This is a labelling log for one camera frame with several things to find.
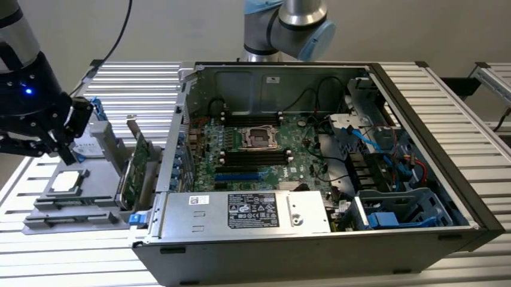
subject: power supply label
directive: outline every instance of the power supply label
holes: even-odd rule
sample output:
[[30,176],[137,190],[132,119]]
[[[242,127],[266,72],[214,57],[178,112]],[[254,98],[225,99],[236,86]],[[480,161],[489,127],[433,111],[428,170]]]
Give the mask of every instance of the power supply label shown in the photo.
[[229,228],[278,227],[274,193],[228,195]]

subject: blue latch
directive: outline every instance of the blue latch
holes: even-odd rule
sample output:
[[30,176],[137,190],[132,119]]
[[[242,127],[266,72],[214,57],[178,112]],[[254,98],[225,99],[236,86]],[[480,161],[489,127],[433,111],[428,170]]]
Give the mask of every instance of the blue latch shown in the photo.
[[129,225],[144,226],[146,225],[146,213],[133,213],[128,220]]

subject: motherboard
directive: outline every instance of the motherboard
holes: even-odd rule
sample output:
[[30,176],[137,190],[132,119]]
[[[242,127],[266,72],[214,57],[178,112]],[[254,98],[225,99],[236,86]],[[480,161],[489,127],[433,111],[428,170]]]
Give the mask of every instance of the motherboard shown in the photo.
[[[306,152],[302,144],[309,141],[305,134],[312,126],[298,115],[282,118],[278,126],[229,127],[208,120],[189,133],[196,159],[193,191],[294,190],[306,184],[309,190],[328,193],[329,183],[317,179],[326,178],[322,160]],[[313,145],[308,148],[321,155]],[[229,157],[240,159],[232,167]]]

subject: cpu socket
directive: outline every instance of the cpu socket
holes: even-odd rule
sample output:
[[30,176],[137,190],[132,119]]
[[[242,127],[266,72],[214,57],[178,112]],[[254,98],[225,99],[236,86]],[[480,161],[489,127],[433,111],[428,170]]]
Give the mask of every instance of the cpu socket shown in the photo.
[[242,141],[241,147],[250,148],[276,148],[277,130],[270,126],[252,127],[240,130]]

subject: white sticker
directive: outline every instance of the white sticker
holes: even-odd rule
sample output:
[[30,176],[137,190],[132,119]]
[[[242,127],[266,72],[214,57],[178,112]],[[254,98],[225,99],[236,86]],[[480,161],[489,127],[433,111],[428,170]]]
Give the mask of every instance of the white sticker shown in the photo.
[[209,196],[190,196],[189,205],[197,205],[197,204],[209,204]]
[[280,83],[280,77],[266,77],[265,83],[266,84],[278,84]]

